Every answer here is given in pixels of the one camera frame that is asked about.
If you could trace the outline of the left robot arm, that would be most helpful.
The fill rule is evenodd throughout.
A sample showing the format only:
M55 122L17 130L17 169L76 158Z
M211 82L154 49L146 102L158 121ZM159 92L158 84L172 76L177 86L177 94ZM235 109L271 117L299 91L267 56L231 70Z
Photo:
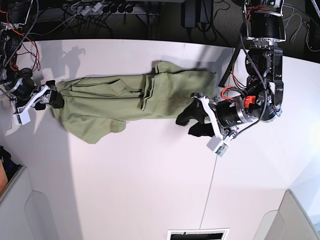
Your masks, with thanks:
M208 98L193 93L193 102L177 117L178 126L191 119L189 129L196 137L231 140L240 134L237 126L248 128L270 122L282 113L284 83L283 50L286 40L282 0L240 0L243 23L237 47L218 86L219 96Z

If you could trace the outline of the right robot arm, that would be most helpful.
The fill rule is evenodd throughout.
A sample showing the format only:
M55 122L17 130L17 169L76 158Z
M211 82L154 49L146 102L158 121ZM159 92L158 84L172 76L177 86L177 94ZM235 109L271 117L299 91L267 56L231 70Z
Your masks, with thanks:
M15 112L21 113L30 104L37 111L46 106L53 109L64 107L64 99L57 91L54 80L37 85L33 73L40 70L40 51L31 37L40 15L40 3L37 0L2 0L0 2L0 91L14 103ZM29 42L35 52L26 50L34 58L31 68L19 68L18 52Z

